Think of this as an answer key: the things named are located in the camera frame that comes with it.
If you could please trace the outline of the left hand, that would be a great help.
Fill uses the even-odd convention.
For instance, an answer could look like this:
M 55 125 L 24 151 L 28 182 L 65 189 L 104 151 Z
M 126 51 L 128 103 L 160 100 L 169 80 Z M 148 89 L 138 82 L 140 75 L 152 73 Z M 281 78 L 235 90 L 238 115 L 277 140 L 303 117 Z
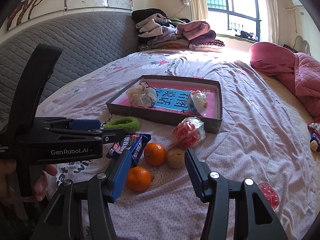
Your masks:
M 30 167 L 18 164 L 16 160 L 1 159 L 1 203 L 12 206 L 17 200 L 16 190 L 19 189 L 22 197 L 31 197 L 41 202 L 46 196 L 48 187 L 47 175 L 56 176 L 57 169 L 54 165 L 44 165 L 41 173 L 38 170 L 37 179 L 30 176 Z

